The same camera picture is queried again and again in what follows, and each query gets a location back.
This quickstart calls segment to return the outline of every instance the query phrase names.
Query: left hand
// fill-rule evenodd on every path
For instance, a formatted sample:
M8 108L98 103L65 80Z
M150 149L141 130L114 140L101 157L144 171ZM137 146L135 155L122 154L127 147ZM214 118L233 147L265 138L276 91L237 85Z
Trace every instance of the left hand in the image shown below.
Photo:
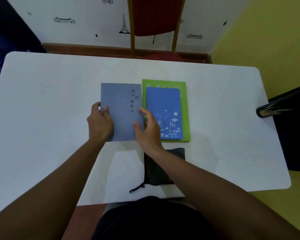
M109 115L109 107L105 106L100 113L100 102L92 105L91 114L87 118L89 126L89 140L105 142L113 130L112 118Z

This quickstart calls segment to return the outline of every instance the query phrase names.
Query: table surface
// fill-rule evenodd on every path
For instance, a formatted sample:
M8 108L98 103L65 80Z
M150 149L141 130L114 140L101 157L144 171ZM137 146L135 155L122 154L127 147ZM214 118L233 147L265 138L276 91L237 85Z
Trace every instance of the table surface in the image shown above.
M0 210L60 166L87 139L87 116L101 83L185 81L191 142L186 160L247 191L291 185L268 103L253 67L12 52L0 77ZM146 185L136 141L107 142L78 205L182 197L175 185Z

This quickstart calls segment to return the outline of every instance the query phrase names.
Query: wooden baseboard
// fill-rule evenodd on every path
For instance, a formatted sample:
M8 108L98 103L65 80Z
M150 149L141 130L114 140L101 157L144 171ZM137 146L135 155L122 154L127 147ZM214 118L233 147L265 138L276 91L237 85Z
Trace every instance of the wooden baseboard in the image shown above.
M64 55L81 55L81 56L103 56L103 57L118 57L131 58L130 48L106 47L106 46L91 46L91 45L75 45L75 44L54 44L42 43L42 46L48 53L64 54ZM142 59L145 56L166 52L163 50L151 49L136 49L135 56L137 59ZM185 62L207 63L212 64L210 54L176 52Z

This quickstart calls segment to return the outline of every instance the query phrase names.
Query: blue notebook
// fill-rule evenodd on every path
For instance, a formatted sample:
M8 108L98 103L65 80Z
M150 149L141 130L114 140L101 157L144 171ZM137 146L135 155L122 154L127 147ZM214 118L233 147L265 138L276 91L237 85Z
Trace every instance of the blue notebook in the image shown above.
M146 106L161 127L161 139L182 139L180 90L147 87L146 94Z
M134 141L133 121L143 130L141 84L101 83L101 110L109 106L114 130L108 141Z

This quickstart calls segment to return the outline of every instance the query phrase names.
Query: hand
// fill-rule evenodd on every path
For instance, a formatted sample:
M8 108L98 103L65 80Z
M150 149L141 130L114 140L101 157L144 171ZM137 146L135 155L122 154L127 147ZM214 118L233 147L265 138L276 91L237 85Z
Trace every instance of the hand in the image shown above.
M106 142L113 130L112 118L109 115L109 107L105 106L100 113L100 102L92 105L91 114L87 118L89 126L89 140Z
M145 131L140 129L140 125L134 121L134 132L136 133L136 140L139 146L144 150L144 152L151 157L151 154L163 150L160 138L160 126L158 125L153 114L144 108L139 108L139 110L147 116L148 124Z

